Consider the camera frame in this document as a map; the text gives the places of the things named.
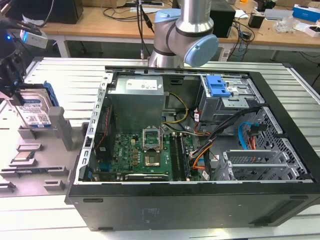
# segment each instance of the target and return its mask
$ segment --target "workbench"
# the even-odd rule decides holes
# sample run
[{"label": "workbench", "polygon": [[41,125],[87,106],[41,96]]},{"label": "workbench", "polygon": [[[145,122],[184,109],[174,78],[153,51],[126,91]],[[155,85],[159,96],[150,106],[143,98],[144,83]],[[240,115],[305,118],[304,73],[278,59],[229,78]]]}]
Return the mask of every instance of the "workbench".
[{"label": "workbench", "polygon": [[[256,6],[257,3],[254,0],[248,0],[247,3],[240,3],[237,0],[233,8],[250,13]],[[128,9],[117,8],[117,11],[123,12]],[[281,6],[276,6],[275,9],[286,10],[286,8]],[[134,12],[126,11],[121,14],[116,13],[114,17],[125,18],[134,16],[135,14]],[[149,17],[154,22],[155,14],[150,14]],[[248,25],[248,21],[248,18],[240,19],[240,22],[246,26]],[[295,33],[277,33],[272,28],[274,23],[275,21],[265,19],[261,28],[252,28],[255,32],[255,39],[250,43],[248,48],[274,51],[320,52],[320,40],[318,38],[310,37],[301,31],[296,31]],[[48,23],[43,30],[49,39],[57,42],[61,57],[63,58],[70,57],[67,41],[141,43],[137,22],[122,22],[108,18],[103,15],[100,7],[84,7],[83,15],[77,24]],[[143,38],[146,44],[154,43],[154,34],[145,24]],[[219,38],[219,47],[222,48],[219,61],[227,61],[229,52],[235,46],[237,40],[238,33],[234,27],[231,28],[228,38]]]},{"label": "workbench", "polygon": [[[73,127],[88,122],[105,66],[146,66],[145,60],[103,58],[44,58],[31,63],[26,83],[51,83],[64,117]],[[281,63],[209,62],[202,68],[216,71],[257,71],[291,115],[320,156],[320,96],[290,66]],[[15,148],[19,122],[5,103],[0,105],[1,160],[6,164]],[[312,206],[279,227],[188,230],[91,232],[64,195],[0,198],[1,239],[238,239],[296,236],[320,237],[320,206]]]}]

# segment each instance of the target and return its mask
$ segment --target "cpu chip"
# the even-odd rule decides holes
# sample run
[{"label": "cpu chip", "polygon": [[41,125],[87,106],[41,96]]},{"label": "cpu chip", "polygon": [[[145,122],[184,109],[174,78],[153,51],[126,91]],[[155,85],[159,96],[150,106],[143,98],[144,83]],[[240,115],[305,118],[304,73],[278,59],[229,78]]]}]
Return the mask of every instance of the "cpu chip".
[{"label": "cpu chip", "polygon": [[160,167],[160,155],[157,153],[145,153],[144,154],[144,166],[145,167]]}]

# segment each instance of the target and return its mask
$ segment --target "floor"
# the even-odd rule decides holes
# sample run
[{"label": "floor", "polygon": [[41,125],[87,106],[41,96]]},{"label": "floor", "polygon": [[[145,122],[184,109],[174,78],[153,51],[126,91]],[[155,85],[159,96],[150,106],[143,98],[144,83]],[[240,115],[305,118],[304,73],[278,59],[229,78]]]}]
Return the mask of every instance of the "floor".
[{"label": "floor", "polygon": [[[99,43],[99,42],[83,42],[69,41],[68,46],[71,57],[73,58],[118,58],[118,59],[139,59],[140,58],[140,44],[136,43]],[[148,44],[150,53],[153,46]],[[49,41],[47,49],[39,49],[32,46],[27,46],[32,55],[26,53],[26,50],[21,48],[25,52],[27,62],[30,62],[33,56],[45,56],[45,57],[60,57],[58,47],[53,41]],[[243,62],[258,62],[258,63],[289,63],[295,70],[309,83],[311,84],[318,74],[320,74],[320,57],[307,58],[315,63],[312,63],[305,59],[299,52],[281,51],[275,61],[271,61],[271,50],[249,50],[243,58]],[[220,52],[217,52],[212,58],[213,61],[217,61]],[[238,57],[232,56],[229,61],[236,62]],[[320,92],[320,77],[313,86],[314,89]]]}]

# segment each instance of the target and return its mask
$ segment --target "table leg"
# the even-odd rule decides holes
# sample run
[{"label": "table leg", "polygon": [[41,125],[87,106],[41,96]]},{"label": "table leg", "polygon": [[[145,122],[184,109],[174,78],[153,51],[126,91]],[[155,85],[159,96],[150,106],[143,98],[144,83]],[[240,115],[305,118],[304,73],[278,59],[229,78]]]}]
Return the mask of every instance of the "table leg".
[{"label": "table leg", "polygon": [[56,44],[58,45],[61,57],[70,58],[70,52],[69,52],[67,41],[65,40],[65,36],[63,35],[59,36],[59,38],[56,39]]},{"label": "table leg", "polygon": [[232,45],[231,44],[222,45],[222,50],[221,50],[221,53],[220,53],[220,56],[219,56],[219,62],[228,61],[231,49],[232,49]]},{"label": "table leg", "polygon": [[271,57],[270,57],[270,60],[271,60],[271,61],[276,60],[279,52],[280,52],[280,51],[278,51],[278,50],[273,51],[273,53],[272,53],[272,55],[271,55]]}]

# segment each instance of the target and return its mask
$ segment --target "wooden table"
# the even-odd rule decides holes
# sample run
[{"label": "wooden table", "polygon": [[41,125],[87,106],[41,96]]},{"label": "wooden table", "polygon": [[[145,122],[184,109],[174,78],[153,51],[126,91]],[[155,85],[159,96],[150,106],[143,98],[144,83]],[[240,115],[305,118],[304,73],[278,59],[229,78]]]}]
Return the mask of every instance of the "wooden table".
[{"label": "wooden table", "polygon": [[[253,12],[254,7],[258,4],[254,0],[248,0],[247,3],[241,3],[237,0],[236,4],[233,6],[234,9],[244,10],[246,13]],[[288,7],[275,6],[274,9],[279,10],[290,10]],[[314,25],[314,22],[306,21],[297,18],[300,22]],[[240,23],[248,26],[249,18],[246,19],[236,19]],[[320,38],[311,37],[302,31],[296,30],[295,33],[292,32],[282,32],[277,33],[273,30],[273,25],[276,21],[264,19],[260,28],[251,28],[255,33],[255,38],[252,43],[250,43],[250,49],[264,49],[264,50],[276,50],[276,51],[299,51],[299,52],[320,52]],[[245,27],[241,30],[250,32]],[[230,31],[230,36],[233,39],[238,39],[238,32],[233,27]]]},{"label": "wooden table", "polygon": [[[247,3],[240,3],[237,0],[235,6],[250,13],[256,6],[254,0],[248,0]],[[168,8],[169,5],[156,8]],[[114,17],[125,18],[135,16],[135,12],[125,11],[129,8],[118,8],[120,13],[114,14]],[[151,21],[154,21],[155,14],[149,14]],[[240,22],[248,25],[247,19],[240,19]],[[250,49],[276,50],[276,51],[300,51],[300,52],[320,52],[320,39],[312,38],[304,32],[295,33],[277,33],[272,25],[275,21],[264,20],[260,29],[253,28],[255,32],[254,41],[248,46]],[[92,41],[92,42],[117,42],[117,43],[140,43],[138,24],[134,22],[121,22],[103,15],[100,7],[84,7],[83,15],[77,24],[48,23],[43,30],[47,33],[49,39],[57,42],[61,57],[70,57],[66,41]],[[145,43],[154,43],[154,34],[143,25],[143,38]],[[228,59],[231,49],[238,40],[238,34],[235,28],[231,28],[228,38],[219,38],[219,47],[222,51],[219,61]]]}]

